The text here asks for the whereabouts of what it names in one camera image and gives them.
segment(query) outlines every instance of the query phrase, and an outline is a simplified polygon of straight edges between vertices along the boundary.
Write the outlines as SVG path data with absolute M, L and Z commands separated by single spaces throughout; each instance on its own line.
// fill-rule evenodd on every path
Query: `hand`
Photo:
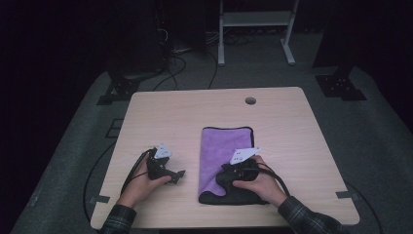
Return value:
M 136 168 L 133 174 L 133 176 L 140 176 L 134 178 L 128 184 L 127 188 L 122 193 L 116 204 L 134 208 L 138 202 L 145 200 L 155 188 L 171 180 L 171 177 L 169 175 L 154 180 L 149 179 L 148 174 L 144 174 L 148 172 L 148 168 L 146 167 L 146 161 L 148 160 L 148 158 L 149 153 L 146 153 L 145 157 L 140 162 L 139 166 Z
M 257 163 L 265 164 L 261 156 L 255 155 L 251 157 Z M 258 165 L 262 169 L 268 170 L 263 165 Z M 270 175 L 260 173 L 254 181 L 242 181 L 235 180 L 233 185 L 239 188 L 244 188 L 251 190 L 256 193 L 262 200 L 267 201 L 277 208 L 282 204 L 283 201 L 287 198 L 286 195 L 282 192 L 277 181 Z

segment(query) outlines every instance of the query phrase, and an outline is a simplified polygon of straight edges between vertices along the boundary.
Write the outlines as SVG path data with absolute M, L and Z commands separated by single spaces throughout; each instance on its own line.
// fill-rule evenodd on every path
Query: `purple cloth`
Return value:
M 222 170 L 221 165 L 228 164 L 237 149 L 253 147 L 252 129 L 204 128 L 201 139 L 200 187 L 198 196 L 210 191 L 217 196 L 225 195 L 225 190 L 215 181 L 215 176 Z

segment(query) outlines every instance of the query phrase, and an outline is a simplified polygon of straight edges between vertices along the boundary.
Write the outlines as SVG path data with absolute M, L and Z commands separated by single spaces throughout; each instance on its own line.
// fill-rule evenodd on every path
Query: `plaid sleeve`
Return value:
M 115 205 L 103 223 L 99 233 L 130 233 L 136 211 L 122 205 Z
M 312 212 L 292 196 L 280 205 L 279 214 L 285 218 L 296 233 L 347 233 L 339 221 L 325 214 Z

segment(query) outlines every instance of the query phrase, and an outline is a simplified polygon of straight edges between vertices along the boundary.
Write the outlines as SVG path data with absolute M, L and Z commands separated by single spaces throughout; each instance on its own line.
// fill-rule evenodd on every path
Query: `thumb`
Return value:
M 169 182 L 171 179 L 172 179 L 172 177 L 170 175 L 166 175 L 166 176 L 159 177 L 155 180 L 152 180 L 151 182 L 152 182 L 154 187 L 158 187 L 158 186 L 161 186 L 164 183 Z
M 251 181 L 234 180 L 233 185 L 235 187 L 244 188 L 250 190 Z

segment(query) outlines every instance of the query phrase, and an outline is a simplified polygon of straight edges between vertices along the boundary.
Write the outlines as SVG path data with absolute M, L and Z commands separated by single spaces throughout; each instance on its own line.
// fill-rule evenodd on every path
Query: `white tag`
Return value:
M 162 143 L 157 147 L 157 151 L 155 154 L 156 159 L 160 158 L 167 158 L 172 156 L 172 152 L 170 152 L 166 146 L 164 146 Z
M 233 158 L 230 161 L 231 165 L 241 163 L 248 158 L 252 157 L 254 154 L 256 154 L 258 151 L 260 151 L 260 147 L 255 147 L 255 148 L 245 148 L 245 149 L 237 149 L 233 155 Z

